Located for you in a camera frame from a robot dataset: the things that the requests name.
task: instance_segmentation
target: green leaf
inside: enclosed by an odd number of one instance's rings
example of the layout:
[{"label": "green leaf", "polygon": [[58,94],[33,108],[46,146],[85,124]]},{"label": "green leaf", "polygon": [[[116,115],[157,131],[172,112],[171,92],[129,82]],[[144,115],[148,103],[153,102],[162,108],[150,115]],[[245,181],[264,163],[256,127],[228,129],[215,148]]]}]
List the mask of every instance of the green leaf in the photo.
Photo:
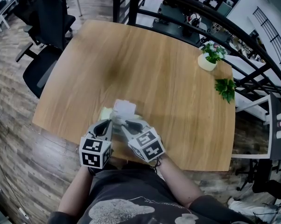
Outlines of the green leaf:
[{"label": "green leaf", "polygon": [[235,85],[235,83],[234,83],[232,80],[229,80],[229,86],[233,88],[233,87],[235,87],[236,85]]},{"label": "green leaf", "polygon": [[229,79],[216,79],[215,90],[219,92],[219,94],[226,99],[228,103],[232,99],[235,99],[235,84],[233,80]]}]

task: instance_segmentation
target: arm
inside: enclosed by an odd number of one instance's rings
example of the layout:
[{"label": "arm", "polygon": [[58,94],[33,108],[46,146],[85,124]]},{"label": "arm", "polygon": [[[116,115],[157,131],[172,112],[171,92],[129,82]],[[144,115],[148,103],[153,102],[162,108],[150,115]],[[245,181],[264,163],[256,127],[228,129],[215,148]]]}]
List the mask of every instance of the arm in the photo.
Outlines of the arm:
[{"label": "arm", "polygon": [[58,211],[76,217],[89,196],[93,176],[82,166],[61,199]]},{"label": "arm", "polygon": [[169,189],[179,203],[189,208],[194,200],[203,195],[202,191],[166,154],[160,156],[160,162],[160,172]]}]

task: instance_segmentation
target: wooden table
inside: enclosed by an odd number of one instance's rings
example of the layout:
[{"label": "wooden table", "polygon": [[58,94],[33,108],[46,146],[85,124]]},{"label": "wooden table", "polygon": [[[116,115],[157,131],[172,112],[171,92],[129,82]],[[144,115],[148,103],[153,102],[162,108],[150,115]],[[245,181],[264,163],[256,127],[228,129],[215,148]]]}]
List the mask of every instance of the wooden table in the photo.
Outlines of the wooden table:
[{"label": "wooden table", "polygon": [[[33,123],[80,143],[102,107],[116,99],[161,135],[182,169],[227,171],[235,128],[235,103],[215,91],[215,78],[232,78],[220,61],[213,72],[197,64],[201,51],[177,39],[128,25],[86,21],[54,67]],[[113,156],[138,160],[122,142]]]}]

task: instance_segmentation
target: chair leg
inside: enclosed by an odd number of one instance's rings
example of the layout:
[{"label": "chair leg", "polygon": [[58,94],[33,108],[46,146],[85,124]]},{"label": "chair leg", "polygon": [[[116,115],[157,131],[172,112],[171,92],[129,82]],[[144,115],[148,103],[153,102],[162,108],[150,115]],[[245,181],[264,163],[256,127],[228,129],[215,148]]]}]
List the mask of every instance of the chair leg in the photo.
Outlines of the chair leg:
[{"label": "chair leg", "polygon": [[236,170],[235,172],[235,175],[238,176],[239,174],[250,174],[251,172],[248,171],[248,172],[244,172],[244,171],[239,171],[238,169]]},{"label": "chair leg", "polygon": [[236,188],[236,190],[237,191],[241,191],[244,187],[245,187],[245,185],[248,183],[248,180],[246,179],[245,181],[244,181],[244,184],[242,185],[242,187],[240,188],[240,187],[237,187]]}]

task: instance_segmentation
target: black office chair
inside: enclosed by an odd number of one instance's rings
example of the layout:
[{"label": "black office chair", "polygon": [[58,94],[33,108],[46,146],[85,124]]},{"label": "black office chair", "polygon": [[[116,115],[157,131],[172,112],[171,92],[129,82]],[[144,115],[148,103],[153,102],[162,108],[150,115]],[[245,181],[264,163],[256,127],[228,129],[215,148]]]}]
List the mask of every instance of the black office chair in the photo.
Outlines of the black office chair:
[{"label": "black office chair", "polygon": [[[43,43],[56,46],[58,43],[60,49],[64,49],[69,41],[65,34],[72,31],[70,27],[75,21],[74,16],[67,14],[66,0],[20,0],[14,14],[26,23],[23,30],[36,45]],[[59,37],[55,36],[56,30],[63,32],[62,41],[55,41]]]},{"label": "black office chair", "polygon": [[69,42],[65,34],[74,23],[75,17],[65,13],[61,0],[37,0],[35,8],[40,28],[36,39],[45,45],[53,45],[64,50]]},{"label": "black office chair", "polygon": [[23,73],[24,82],[28,88],[40,98],[44,86],[56,64],[62,51],[54,46],[45,47],[38,55],[30,50],[33,43],[29,42],[16,57],[16,62],[28,55],[33,61]]},{"label": "black office chair", "polygon": [[247,178],[241,188],[237,187],[237,191],[241,191],[247,183],[253,183],[253,192],[268,192],[277,199],[281,199],[281,183],[276,180],[269,180],[273,170],[279,170],[279,165],[273,167],[272,160],[260,159],[259,161],[250,159],[250,168],[248,172],[236,170],[236,175],[247,174]]},{"label": "black office chair", "polygon": [[23,79],[29,89],[40,98],[56,62],[67,45],[65,33],[75,21],[75,17],[63,12],[61,0],[36,0],[35,10],[40,30],[35,36],[36,40],[48,46],[37,55],[30,50],[33,44],[29,42],[16,57],[16,62],[24,55],[33,58],[23,73]]}]

